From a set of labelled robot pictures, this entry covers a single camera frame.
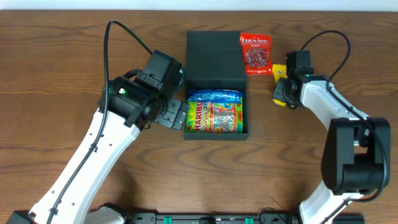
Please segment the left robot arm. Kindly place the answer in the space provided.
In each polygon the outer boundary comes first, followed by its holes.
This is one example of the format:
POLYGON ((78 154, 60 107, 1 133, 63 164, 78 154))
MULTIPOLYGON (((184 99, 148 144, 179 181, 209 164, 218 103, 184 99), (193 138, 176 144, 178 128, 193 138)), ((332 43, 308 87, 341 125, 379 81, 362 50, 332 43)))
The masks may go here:
POLYGON ((173 97, 182 74, 157 78, 138 73, 108 81, 80 146, 50 190, 30 209, 15 210, 8 223, 127 223, 117 208, 90 205, 110 170, 143 129, 158 123, 181 130, 186 103, 173 97))

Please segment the long blue snack packet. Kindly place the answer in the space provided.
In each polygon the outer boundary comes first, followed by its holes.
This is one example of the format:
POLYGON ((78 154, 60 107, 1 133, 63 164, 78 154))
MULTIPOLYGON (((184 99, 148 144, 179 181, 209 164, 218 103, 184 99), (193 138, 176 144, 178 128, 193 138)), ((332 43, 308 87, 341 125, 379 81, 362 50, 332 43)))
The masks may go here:
POLYGON ((192 90, 188 94, 187 101, 199 101, 202 103, 241 103, 243 92, 237 90, 192 90))

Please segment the green Haribo worms bag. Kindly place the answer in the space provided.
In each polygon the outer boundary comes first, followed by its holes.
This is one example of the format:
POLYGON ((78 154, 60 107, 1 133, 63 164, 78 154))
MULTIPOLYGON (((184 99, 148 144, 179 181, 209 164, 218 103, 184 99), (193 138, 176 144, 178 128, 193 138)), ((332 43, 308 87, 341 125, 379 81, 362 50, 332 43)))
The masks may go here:
POLYGON ((205 134, 243 133, 243 106, 241 103, 213 103, 191 101, 186 132, 205 134))

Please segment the yellow candy bag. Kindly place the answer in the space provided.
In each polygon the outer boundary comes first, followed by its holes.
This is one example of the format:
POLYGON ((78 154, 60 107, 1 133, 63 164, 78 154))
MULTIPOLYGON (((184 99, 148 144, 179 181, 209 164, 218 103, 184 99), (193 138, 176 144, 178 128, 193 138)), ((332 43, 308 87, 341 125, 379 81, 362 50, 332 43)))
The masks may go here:
MULTIPOLYGON (((272 65, 272 72, 274 75, 274 80, 277 83, 279 81, 280 78, 287 78, 287 74, 286 74, 286 65, 281 65, 281 64, 273 64, 272 65)), ((274 103, 280 106, 286 106, 286 103, 280 101, 280 100, 276 100, 273 99, 274 103)))

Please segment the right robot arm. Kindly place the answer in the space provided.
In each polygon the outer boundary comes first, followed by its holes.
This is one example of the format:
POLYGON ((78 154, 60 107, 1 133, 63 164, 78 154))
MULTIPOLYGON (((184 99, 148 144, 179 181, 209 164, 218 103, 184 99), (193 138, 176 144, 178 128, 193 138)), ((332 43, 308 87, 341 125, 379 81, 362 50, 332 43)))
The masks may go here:
POLYGON ((386 119, 358 110, 332 82, 318 75, 279 79, 273 98, 290 109, 308 108, 328 131, 322 181, 288 223, 332 223, 349 204, 380 196, 391 173, 391 130, 386 119))

